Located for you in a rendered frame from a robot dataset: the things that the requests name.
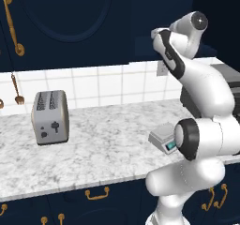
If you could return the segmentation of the open navy upper cabinet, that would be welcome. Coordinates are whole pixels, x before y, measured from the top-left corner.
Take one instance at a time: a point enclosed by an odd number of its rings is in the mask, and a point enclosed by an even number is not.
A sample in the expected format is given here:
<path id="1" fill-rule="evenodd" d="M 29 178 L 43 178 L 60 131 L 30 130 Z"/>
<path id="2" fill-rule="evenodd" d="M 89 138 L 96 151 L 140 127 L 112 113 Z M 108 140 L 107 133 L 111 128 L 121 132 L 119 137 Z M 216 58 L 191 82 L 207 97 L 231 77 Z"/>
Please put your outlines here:
<path id="1" fill-rule="evenodd" d="M 198 55 L 216 56 L 240 71 L 240 0 L 131 0 L 131 5 L 134 61 L 159 59 L 151 43 L 153 29 L 200 11 L 207 17 L 208 27 Z"/>

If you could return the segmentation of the navy drawer front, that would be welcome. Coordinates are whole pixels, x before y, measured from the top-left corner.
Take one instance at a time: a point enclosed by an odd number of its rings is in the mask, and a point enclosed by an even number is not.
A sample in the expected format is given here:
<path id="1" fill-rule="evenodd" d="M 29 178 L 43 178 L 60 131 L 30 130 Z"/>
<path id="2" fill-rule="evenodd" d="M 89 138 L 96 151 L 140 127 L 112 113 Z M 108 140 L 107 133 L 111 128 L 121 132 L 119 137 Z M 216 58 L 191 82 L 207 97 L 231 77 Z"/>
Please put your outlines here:
<path id="1" fill-rule="evenodd" d="M 90 189 L 91 197 L 109 196 L 102 200 L 88 201 L 84 192 Z M 48 196 L 54 222 L 64 214 L 63 225 L 137 225 L 141 207 L 143 180 L 133 180 L 99 187 L 88 187 Z"/>

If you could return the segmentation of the navy cabinet door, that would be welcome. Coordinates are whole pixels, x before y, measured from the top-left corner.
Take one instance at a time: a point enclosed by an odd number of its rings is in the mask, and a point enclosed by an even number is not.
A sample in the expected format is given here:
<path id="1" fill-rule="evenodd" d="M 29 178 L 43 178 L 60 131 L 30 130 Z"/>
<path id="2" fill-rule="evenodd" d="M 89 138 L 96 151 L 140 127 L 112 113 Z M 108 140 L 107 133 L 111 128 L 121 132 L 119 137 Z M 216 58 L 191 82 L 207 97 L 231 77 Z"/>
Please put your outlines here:
<path id="1" fill-rule="evenodd" d="M 225 166 L 225 177 L 216 186 L 195 192 L 185 203 L 183 214 L 190 225 L 240 225 L 240 163 Z M 220 209 L 214 207 L 227 184 L 228 195 Z"/>
<path id="2" fill-rule="evenodd" d="M 131 0 L 12 0 L 24 56 L 15 53 L 0 0 L 0 72 L 122 65 L 129 60 Z"/>

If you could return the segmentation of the navy upper cabinet door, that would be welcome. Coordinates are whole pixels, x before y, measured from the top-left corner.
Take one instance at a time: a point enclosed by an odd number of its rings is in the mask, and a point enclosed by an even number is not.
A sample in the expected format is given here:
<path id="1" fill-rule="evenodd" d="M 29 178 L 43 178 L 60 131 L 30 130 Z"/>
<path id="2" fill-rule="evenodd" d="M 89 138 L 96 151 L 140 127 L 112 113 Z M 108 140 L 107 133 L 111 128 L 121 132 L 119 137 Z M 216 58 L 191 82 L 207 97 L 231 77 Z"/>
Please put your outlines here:
<path id="1" fill-rule="evenodd" d="M 122 65 L 129 60 L 131 0 L 12 0 L 24 56 L 15 53 L 0 0 L 0 72 Z"/>

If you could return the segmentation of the gold hanging fork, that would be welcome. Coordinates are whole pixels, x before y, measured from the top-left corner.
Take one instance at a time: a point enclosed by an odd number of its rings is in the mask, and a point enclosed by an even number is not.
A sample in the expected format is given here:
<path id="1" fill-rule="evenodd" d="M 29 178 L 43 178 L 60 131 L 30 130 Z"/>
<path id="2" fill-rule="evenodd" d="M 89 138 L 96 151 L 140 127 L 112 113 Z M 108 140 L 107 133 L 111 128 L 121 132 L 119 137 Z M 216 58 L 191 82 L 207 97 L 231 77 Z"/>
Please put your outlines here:
<path id="1" fill-rule="evenodd" d="M 14 74 L 11 74 L 11 80 L 13 82 L 13 85 L 14 85 L 14 88 L 15 88 L 15 91 L 16 91 L 15 101 L 18 105 L 23 105 L 24 104 L 24 97 L 19 95 L 18 85 L 17 85 L 16 78 L 15 78 Z"/>

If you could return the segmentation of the navy lower cabinet door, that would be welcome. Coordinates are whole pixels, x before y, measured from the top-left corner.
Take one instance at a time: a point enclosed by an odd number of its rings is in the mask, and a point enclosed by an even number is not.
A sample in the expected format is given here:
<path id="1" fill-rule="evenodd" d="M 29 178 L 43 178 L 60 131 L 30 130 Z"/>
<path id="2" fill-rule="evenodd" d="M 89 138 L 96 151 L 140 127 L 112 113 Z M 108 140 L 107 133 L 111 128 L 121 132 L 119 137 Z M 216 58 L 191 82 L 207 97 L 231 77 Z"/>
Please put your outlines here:
<path id="1" fill-rule="evenodd" d="M 195 192 L 185 203 L 183 214 L 190 225 L 240 225 L 240 163 L 225 166 L 225 177 L 216 186 Z M 220 209 L 214 207 L 227 184 L 228 195 Z"/>

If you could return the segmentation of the silver two-slot toaster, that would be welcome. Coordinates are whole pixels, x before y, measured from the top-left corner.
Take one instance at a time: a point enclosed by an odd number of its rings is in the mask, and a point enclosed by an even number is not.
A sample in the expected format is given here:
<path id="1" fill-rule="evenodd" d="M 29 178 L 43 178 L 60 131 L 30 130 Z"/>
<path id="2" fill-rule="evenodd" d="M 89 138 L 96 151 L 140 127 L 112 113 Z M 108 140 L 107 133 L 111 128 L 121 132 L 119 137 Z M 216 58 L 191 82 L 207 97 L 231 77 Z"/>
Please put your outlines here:
<path id="1" fill-rule="evenodd" d="M 66 93 L 63 90 L 37 92 L 31 120 L 38 145 L 66 143 L 69 137 Z"/>

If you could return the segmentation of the white wall outlet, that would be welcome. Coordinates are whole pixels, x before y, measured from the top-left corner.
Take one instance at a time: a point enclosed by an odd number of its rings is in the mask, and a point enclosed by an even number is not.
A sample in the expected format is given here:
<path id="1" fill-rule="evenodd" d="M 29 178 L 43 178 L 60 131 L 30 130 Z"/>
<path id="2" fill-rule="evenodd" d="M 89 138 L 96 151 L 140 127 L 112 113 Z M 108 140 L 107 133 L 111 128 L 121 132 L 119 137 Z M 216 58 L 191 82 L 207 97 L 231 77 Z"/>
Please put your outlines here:
<path id="1" fill-rule="evenodd" d="M 157 75 L 158 76 L 167 76 L 169 70 L 165 66 L 163 61 L 158 61 L 157 62 Z"/>

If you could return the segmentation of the grey digital scale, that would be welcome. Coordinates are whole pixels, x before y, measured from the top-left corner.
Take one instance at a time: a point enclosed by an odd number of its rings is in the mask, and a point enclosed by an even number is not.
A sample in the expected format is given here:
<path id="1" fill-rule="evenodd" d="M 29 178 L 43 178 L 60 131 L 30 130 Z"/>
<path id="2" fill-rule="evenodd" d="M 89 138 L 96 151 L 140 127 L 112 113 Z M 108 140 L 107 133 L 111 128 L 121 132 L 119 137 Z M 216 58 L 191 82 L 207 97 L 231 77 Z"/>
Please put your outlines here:
<path id="1" fill-rule="evenodd" d="M 161 124 L 149 134 L 148 141 L 158 150 L 169 155 L 176 150 L 174 142 L 174 125 L 171 123 Z"/>

